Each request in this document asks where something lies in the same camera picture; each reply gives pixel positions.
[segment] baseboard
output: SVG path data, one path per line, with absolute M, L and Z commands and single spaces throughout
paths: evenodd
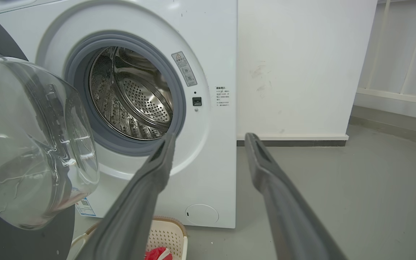
M 258 135 L 261 140 L 348 140 L 349 136 L 343 135 Z M 237 140 L 245 140 L 245 135 L 237 135 Z
M 345 146 L 346 140 L 262 140 L 269 147 L 328 147 Z M 245 146 L 244 140 L 237 140 L 237 146 Z
M 353 106 L 349 124 L 416 142 L 416 117 Z

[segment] white washing machine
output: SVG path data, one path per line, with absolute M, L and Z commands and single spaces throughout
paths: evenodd
M 101 176 L 81 214 L 103 217 L 175 132 L 155 214 L 235 227 L 236 0 L 0 0 L 0 24 L 82 97 Z

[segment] white railing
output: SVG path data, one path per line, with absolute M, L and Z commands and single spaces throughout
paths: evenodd
M 379 52 L 380 52 L 380 46 L 381 46 L 381 42 L 383 40 L 384 31 L 385 31 L 385 28 L 386 28 L 386 20 L 388 18 L 390 3 L 395 2 L 395 1 L 400 1 L 400 0 L 379 0 L 378 1 L 378 3 L 386 2 L 385 9 L 384 9 L 384 12 L 383 12 L 383 19 L 382 19 L 382 22 L 381 22 L 380 36 L 378 37 L 378 42 L 376 44 L 375 56 L 374 56 L 374 59 L 373 59 L 373 62 L 372 62 L 372 67 L 371 67 L 371 70 L 370 70 L 370 76 L 368 78 L 368 82 L 365 85 L 365 87 L 358 87 L 357 88 L 357 93 L 416 103 L 416 95 L 410 95 L 410 94 L 405 93 L 406 84 L 410 80 L 411 73 L 412 73 L 413 66 L 414 66 L 414 60 L 416 58 L 416 43 L 415 43 L 415 47 L 414 47 L 414 50 L 413 50 L 413 53 L 412 53 L 412 56 L 411 56 L 411 59 L 410 59 L 409 68 L 407 69 L 406 77 L 404 78 L 402 88 L 399 91 L 399 93 L 398 92 L 388 92 L 388 91 L 383 91 L 383 90 L 371 89 L 373 75 L 375 74 L 375 72 L 377 70 L 378 55 L 379 55 Z

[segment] warning label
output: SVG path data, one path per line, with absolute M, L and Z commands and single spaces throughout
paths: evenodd
M 82 214 L 83 216 L 92 216 L 92 217 L 96 216 L 91 206 L 89 205 L 88 199 L 86 198 L 77 202 L 75 206 L 76 206 L 76 209 L 78 209 L 78 212 Z
M 182 51 L 171 54 L 171 57 L 173 57 L 182 75 L 184 76 L 185 84 L 187 84 L 187 87 L 196 85 L 197 80 L 195 79 L 194 73 L 192 72 L 192 68 L 187 62 L 187 59 L 185 58 Z
M 226 87 L 216 87 L 216 106 L 228 107 L 230 99 L 230 92 Z

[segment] laundry basket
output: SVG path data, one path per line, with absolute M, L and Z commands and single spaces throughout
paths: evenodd
M 71 248 L 78 242 L 82 245 L 76 252 L 76 256 L 94 232 L 98 223 L 90 227 L 83 235 L 71 242 Z M 182 223 L 169 217 L 154 217 L 147 239 L 146 251 L 149 252 L 158 247 L 166 247 L 173 255 L 173 260 L 185 260 L 187 257 L 187 231 Z

